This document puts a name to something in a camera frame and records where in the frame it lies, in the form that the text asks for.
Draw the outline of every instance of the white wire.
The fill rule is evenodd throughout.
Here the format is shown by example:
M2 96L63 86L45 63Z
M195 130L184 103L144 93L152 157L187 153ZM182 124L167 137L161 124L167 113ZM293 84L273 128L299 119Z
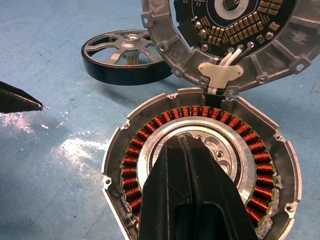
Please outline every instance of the white wire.
M224 66L230 66L232 64L232 62L239 57L239 55L242 53L242 50L240 48L238 48L234 54L232 54L232 56L226 61L226 63L224 64Z
M232 52L229 52L219 63L219 66L224 66L228 59L232 56Z

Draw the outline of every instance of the black circuit board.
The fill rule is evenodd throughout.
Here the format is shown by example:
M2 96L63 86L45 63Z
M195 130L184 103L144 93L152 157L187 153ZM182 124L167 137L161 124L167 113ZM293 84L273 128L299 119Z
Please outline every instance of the black circuit board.
M193 19L193 25L202 33L201 44L209 46L209 53L223 57L229 48L236 49L238 45L246 48L253 42L255 51L269 43L272 38L268 39L267 33L276 36L280 32L296 0L236 2L237 8L228 10L225 0L175 0L176 20L183 24Z

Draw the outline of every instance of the blue work surface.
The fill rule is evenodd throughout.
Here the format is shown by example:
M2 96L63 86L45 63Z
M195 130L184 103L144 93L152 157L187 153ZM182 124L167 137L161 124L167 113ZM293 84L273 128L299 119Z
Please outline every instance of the blue work surface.
M0 240L120 240L103 196L108 141L139 104L179 88L175 76L143 86L92 79L88 39L143 29L141 1L0 0L0 81L39 99L43 112L0 115ZM300 75L241 95L280 124L302 172L288 239L320 239L320 59Z

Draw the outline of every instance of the circuit board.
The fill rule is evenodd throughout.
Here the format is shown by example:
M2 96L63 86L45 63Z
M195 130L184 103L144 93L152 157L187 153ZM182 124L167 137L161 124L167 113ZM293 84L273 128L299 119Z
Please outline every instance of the circuit board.
M224 56L229 48L247 47L253 51L266 45L286 24L296 0L175 0L179 24L192 23L209 46L207 52Z

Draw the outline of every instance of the copper winding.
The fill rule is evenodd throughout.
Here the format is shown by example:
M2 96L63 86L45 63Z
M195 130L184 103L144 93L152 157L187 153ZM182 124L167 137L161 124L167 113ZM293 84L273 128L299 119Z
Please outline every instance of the copper winding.
M146 139L150 136L150 134L147 133L147 131L144 130L144 129L140 129L140 130L138 131L137 135L138 135L138 137L140 137L140 138L142 138L142 139L144 139L144 140L146 140Z
M210 114L210 118L219 120L221 110L218 108L214 108Z
M162 121L162 118L159 116L154 117L152 121L158 128L164 124L164 122Z
M200 115L200 107L199 106L192 106L191 107L191 116L196 117Z
M183 106L181 108L181 115L182 115L183 118L190 117L190 109L189 109L188 106Z
M178 108L172 109L171 110L171 115L173 117L173 119L179 119L181 118L180 112Z
M263 187L263 186L255 186L254 188L254 193L267 199L267 200L272 200L273 197L273 192L270 188L268 187Z
M244 123L242 125L240 125L236 131L238 132L238 134L240 134L240 136L243 136L244 134L246 134L247 132L249 132L251 129L251 127L247 124Z
M131 210L134 210L134 209L140 207L141 202L142 202L142 197L139 197L139 198L133 200L132 202L130 202L129 205L131 207Z
M140 189L138 186L134 187L134 188L130 188L127 191L125 191L125 197L126 198L131 198L137 194L140 193Z
M126 153L131 155L139 155L140 149L134 146L129 146L126 150Z
M242 122L241 119L235 116L231 119L228 125L231 128L236 129L241 124L241 122Z
M122 169L122 175L123 176L135 175L135 174L137 174L135 167L124 167Z
M259 135L255 131L249 132L247 135L243 136L246 143L251 143L259 139Z
M123 187L131 187L137 183L136 177L126 177L122 180Z
M258 225L262 220L262 215L251 207L245 208L246 212L249 214L250 219L254 225Z
M172 120L172 117L169 112L165 111L164 113L161 114L162 119L165 123L170 122Z
M271 186L274 186L275 184L275 179L269 175L257 175L256 181L257 183L271 185Z
M145 130L147 130L149 133L153 133L157 128L152 122L147 122L144 125Z
M263 200L261 198L258 198L256 196L253 196L251 198L250 204L255 206L257 209L259 209L263 213L266 213L268 211L268 208L269 208L269 203L267 203L265 200Z
M266 149L265 143L263 141L257 141L255 143L248 145L251 152L263 151Z
M203 106L201 109L201 117L206 117L208 118L210 115L210 107L208 106Z
M253 157L256 162L268 162L271 160L270 153L266 151L255 153Z
M124 165L134 165L137 164L138 158L134 156L125 156L123 160Z
M227 124L229 122L230 118L231 118L231 114L229 112L225 111L224 113L222 113L222 115L220 117L220 122Z
M274 174L274 166L271 163L259 163L256 165L256 169L259 172L263 172L266 174Z
M138 137L134 137L131 140L132 145L135 145L136 147L142 148L142 146L145 144L145 141Z

